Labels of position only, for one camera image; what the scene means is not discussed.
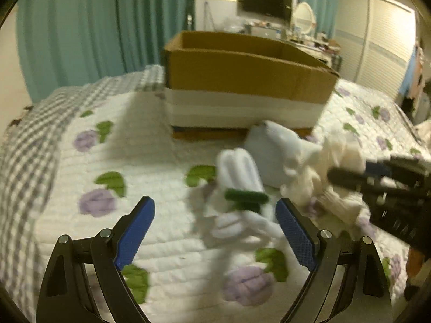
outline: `blue gripper pad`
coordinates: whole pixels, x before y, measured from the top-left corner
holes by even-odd
[[[282,199],[275,206],[275,217],[300,265],[307,267],[310,272],[313,271],[317,265],[313,243]]]
[[[156,213],[154,200],[146,198],[142,199],[140,203],[141,205],[137,205],[139,207],[137,214],[118,242],[117,257],[114,262],[120,271],[124,266],[132,263],[152,220],[154,220]]]

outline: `wall-mounted television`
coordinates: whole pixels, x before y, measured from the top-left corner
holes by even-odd
[[[290,21],[292,0],[243,0],[243,10]]]

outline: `television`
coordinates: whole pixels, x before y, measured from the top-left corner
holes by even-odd
[[[290,21],[292,0],[243,0],[243,10]]]

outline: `quilted bedspread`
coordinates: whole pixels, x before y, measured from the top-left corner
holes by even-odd
[[[389,98],[344,80],[310,139],[321,142],[335,128],[354,132],[368,158],[395,153],[430,158]],[[163,100],[152,92],[119,94],[83,108],[63,134],[57,176],[35,225],[44,264],[60,235],[94,236],[148,195],[156,202],[156,217],[123,274],[152,322],[279,321],[308,270],[298,264],[287,241],[212,238],[214,221],[204,213],[204,188],[185,184],[191,167],[215,165],[221,149],[239,145],[235,140],[173,140]],[[382,257],[398,261],[395,298],[404,289],[407,248],[384,232],[378,232],[376,243]],[[273,264],[274,276],[264,271],[267,263]],[[88,272],[102,317],[112,321],[90,266]],[[250,283],[247,290],[242,281]]]

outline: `brown cardboard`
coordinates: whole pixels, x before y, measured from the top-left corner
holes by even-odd
[[[171,89],[255,94],[325,104],[338,74],[282,41],[251,35],[181,32],[164,47]]]

